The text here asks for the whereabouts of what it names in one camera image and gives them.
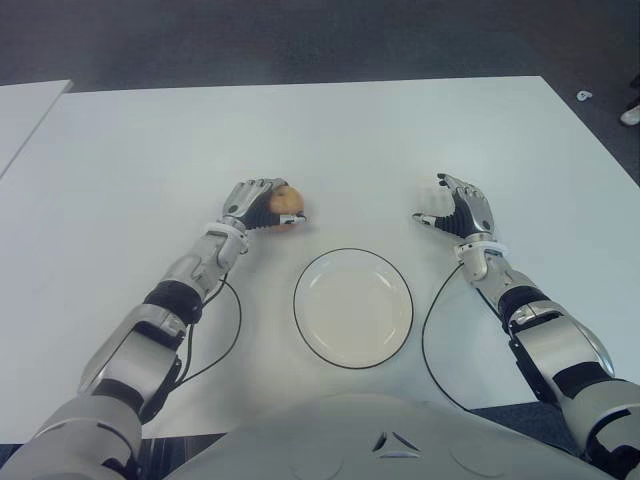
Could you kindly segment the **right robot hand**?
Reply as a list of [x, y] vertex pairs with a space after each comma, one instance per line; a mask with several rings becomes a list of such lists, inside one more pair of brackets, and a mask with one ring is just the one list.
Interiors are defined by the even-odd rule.
[[451, 196], [453, 212], [446, 216], [416, 212], [412, 218], [423, 226], [461, 239], [475, 234], [493, 235], [494, 218], [484, 193], [475, 185], [445, 173], [438, 173], [437, 178]]

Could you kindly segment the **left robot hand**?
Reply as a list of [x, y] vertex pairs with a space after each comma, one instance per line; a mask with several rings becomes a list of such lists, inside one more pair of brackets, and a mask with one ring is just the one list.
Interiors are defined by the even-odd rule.
[[302, 195], [281, 178], [239, 182], [227, 197], [220, 219], [243, 231], [287, 231], [306, 221]]

